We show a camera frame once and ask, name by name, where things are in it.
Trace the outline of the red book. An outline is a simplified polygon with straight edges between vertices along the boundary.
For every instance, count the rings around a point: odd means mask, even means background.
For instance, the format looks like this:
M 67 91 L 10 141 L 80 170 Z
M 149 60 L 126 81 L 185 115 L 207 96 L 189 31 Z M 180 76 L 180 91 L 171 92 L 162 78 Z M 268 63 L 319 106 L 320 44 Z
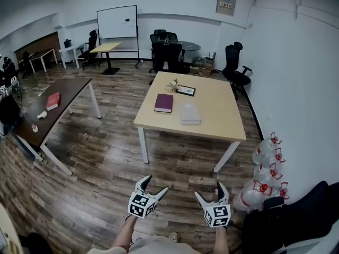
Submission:
M 60 92 L 54 93 L 48 97 L 46 109 L 47 111 L 57 108 L 60 104 Z

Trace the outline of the white table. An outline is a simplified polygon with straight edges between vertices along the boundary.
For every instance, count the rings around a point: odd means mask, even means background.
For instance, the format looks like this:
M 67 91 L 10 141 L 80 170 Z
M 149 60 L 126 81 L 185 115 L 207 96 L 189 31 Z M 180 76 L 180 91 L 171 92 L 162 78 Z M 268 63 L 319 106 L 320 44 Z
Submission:
M 77 69 L 79 69 L 79 62 L 78 62 L 78 56 L 76 54 L 76 50 L 77 49 L 86 49 L 86 43 L 85 42 L 82 42 L 82 43 L 78 43 L 78 44 L 73 44 L 71 45 L 70 47 L 67 47 L 67 48 L 61 48 L 59 50 L 59 53 L 60 53 L 60 56 L 61 56 L 61 60 L 62 60 L 62 64 L 63 64 L 63 67 L 64 69 L 67 69 L 66 67 L 66 62 L 65 62 L 65 58 L 64 58 L 64 54 L 66 52 L 69 52 L 69 51 L 72 51 L 73 52 L 73 56 L 74 56 L 74 61 L 76 63 L 76 67 Z

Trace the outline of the dark brown table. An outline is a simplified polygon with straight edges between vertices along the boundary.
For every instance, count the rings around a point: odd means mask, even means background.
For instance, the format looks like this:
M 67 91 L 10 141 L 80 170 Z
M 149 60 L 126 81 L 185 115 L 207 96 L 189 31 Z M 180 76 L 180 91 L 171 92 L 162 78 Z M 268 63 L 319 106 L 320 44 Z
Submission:
M 52 130 L 54 130 L 63 116 L 67 112 L 73 112 L 72 104 L 86 89 L 89 90 L 97 118 L 102 118 L 91 81 L 90 78 L 56 80 L 31 105 L 23 115 L 21 122 L 13 130 L 14 134 L 23 142 L 36 159 L 43 161 L 43 158 L 33 149 L 34 146 L 41 149 L 45 155 L 68 176 L 71 176 L 73 173 L 48 149 L 46 142 Z M 61 96 L 59 106 L 53 110 L 47 111 L 46 104 L 48 97 L 57 92 L 60 92 Z M 47 112 L 47 117 L 37 119 L 37 115 L 41 114 L 43 111 Z M 32 131 L 31 127 L 33 124 L 38 127 L 37 133 Z

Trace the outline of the black picture frame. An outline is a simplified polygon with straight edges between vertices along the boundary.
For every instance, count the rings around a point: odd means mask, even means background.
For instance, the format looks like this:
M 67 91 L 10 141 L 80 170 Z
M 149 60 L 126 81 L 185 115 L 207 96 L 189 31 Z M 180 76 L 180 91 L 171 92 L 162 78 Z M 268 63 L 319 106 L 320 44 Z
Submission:
M 186 96 L 192 96 L 193 97 L 194 94 L 195 94 L 195 88 L 180 85 L 180 86 L 177 87 L 175 92 L 179 93 L 179 94 L 186 95 Z

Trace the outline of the maroon book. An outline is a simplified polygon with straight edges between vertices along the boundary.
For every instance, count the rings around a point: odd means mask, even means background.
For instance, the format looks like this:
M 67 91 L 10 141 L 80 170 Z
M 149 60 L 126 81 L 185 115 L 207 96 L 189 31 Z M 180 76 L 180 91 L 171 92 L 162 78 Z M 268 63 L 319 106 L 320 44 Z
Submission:
M 155 112 L 171 113 L 173 108 L 173 95 L 158 94 L 154 106 Z

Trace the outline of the black stool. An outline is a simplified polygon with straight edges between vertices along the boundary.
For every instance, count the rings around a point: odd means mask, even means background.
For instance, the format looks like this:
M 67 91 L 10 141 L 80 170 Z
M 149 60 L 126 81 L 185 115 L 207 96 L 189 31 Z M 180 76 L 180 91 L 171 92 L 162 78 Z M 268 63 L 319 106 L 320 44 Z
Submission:
M 53 254 L 49 243 L 38 233 L 32 232 L 27 236 L 18 235 L 23 248 L 27 248 L 29 254 Z

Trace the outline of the light wooden table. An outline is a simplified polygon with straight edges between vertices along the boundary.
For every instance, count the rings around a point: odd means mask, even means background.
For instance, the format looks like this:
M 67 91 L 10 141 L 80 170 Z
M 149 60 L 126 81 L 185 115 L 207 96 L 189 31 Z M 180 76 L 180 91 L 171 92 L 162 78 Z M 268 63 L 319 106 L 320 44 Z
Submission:
M 165 86 L 177 79 L 181 85 L 195 88 L 194 96 L 173 93 L 171 113 L 156 112 L 154 106 L 158 94 L 165 94 Z M 201 123 L 183 125 L 180 120 L 180 103 L 194 101 Z M 212 78 L 158 72 L 134 120 L 138 128 L 142 158 L 148 163 L 145 130 L 159 130 L 184 136 L 196 136 L 230 142 L 214 172 L 217 173 L 228 161 L 241 142 L 246 141 L 245 130 L 230 83 Z

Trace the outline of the whiteboard on black stand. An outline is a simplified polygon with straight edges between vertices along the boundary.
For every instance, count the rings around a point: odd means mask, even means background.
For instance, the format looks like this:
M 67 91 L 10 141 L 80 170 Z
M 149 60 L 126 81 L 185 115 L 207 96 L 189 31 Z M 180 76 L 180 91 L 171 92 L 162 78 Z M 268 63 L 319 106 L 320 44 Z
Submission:
M 120 53 L 136 53 L 138 69 L 141 63 L 139 53 L 139 30 L 137 20 L 137 5 L 120 6 L 99 10 L 96 12 L 99 43 L 113 39 L 136 39 L 135 51 L 118 51 Z

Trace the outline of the cardboard box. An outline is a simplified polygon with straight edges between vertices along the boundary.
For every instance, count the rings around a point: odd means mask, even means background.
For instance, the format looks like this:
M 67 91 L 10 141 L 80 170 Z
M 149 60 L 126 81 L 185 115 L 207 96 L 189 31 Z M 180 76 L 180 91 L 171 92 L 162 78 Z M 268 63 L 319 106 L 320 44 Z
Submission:
M 209 77 L 213 70 L 213 66 L 205 66 L 205 67 L 190 67 L 190 74 L 196 76 L 205 76 Z

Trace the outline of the white-legged brown table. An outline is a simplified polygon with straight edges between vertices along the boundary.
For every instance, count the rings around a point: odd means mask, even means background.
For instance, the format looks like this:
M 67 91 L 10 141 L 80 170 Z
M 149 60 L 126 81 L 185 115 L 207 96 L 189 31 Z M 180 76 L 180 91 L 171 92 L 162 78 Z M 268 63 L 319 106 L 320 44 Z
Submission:
M 56 52 L 55 52 L 54 48 L 43 50 L 43 51 L 40 51 L 40 52 L 36 52 L 36 53 L 31 54 L 29 56 L 29 64 L 30 64 L 32 72 L 34 74 L 35 74 L 34 62 L 38 61 L 38 60 L 40 60 L 44 72 L 47 72 L 47 68 L 46 68 L 46 56 L 49 56 L 50 54 L 53 55 L 54 62 L 55 62 L 55 64 L 57 64 L 58 60 L 57 60 L 57 56 L 56 56 Z

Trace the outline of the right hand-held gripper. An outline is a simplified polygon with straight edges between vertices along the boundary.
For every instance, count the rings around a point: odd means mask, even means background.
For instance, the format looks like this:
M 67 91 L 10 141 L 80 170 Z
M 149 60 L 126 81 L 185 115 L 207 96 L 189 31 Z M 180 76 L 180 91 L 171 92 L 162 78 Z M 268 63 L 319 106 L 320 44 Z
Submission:
M 204 208 L 204 218 L 211 228 L 226 227 L 231 217 L 228 190 L 221 182 L 217 182 L 217 189 L 218 203 L 208 202 L 198 192 L 194 192 L 198 203 Z

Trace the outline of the yellow pedestal table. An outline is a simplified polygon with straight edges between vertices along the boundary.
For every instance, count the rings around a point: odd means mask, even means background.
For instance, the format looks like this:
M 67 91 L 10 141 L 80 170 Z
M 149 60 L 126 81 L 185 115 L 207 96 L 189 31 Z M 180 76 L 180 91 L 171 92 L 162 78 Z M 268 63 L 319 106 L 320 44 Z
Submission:
M 108 68 L 102 72 L 103 75 L 114 75 L 120 68 L 112 68 L 111 66 L 111 60 L 109 57 L 109 53 L 115 49 L 116 47 L 118 47 L 121 44 L 121 42 L 113 42 L 113 43 L 105 43 L 102 44 L 96 48 L 94 48 L 93 50 L 90 51 L 90 53 L 105 53 L 106 55 L 106 61 L 108 64 Z

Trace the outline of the grey book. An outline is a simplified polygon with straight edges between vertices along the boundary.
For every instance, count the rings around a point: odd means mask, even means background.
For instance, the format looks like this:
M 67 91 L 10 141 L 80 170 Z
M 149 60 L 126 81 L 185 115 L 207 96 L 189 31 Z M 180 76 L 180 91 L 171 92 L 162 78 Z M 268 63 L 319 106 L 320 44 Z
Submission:
M 183 125 L 200 124 L 201 119 L 196 104 L 193 102 L 180 103 L 180 119 Z

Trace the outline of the black mesh office chair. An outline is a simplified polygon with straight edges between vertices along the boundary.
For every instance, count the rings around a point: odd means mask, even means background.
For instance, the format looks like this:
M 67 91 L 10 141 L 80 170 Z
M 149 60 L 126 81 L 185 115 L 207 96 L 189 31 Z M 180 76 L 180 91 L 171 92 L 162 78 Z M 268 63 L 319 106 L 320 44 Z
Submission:
M 189 73 L 189 68 L 184 65 L 184 62 L 180 61 L 182 45 L 178 43 L 175 33 L 151 34 L 150 40 L 153 70 L 156 74 L 159 71 L 177 74 Z

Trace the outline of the cream table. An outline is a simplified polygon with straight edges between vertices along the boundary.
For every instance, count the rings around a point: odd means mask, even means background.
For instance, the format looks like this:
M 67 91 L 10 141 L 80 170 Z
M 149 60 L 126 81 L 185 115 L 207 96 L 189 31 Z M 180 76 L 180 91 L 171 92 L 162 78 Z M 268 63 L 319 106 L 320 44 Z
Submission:
M 14 224 L 0 203 L 0 254 L 25 254 Z

